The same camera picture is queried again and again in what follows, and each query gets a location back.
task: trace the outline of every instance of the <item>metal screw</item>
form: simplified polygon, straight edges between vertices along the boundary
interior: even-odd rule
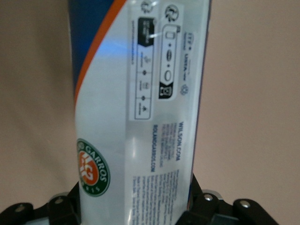
[[[56,201],[54,202],[55,204],[61,204],[64,200],[59,197],[58,199],[56,199]]]
[[[21,212],[25,209],[25,206],[23,206],[22,204],[18,206],[18,208],[15,209],[15,212]]]
[[[240,204],[244,207],[244,208],[249,208],[250,207],[250,203],[245,201],[245,200],[242,200],[240,201]]]
[[[213,197],[209,194],[205,194],[204,198],[205,198],[206,201],[212,201],[213,200]]]

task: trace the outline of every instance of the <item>green circular logo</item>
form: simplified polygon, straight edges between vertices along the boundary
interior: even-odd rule
[[[80,183],[93,197],[103,195],[110,183],[107,162],[97,149],[83,139],[77,140]]]

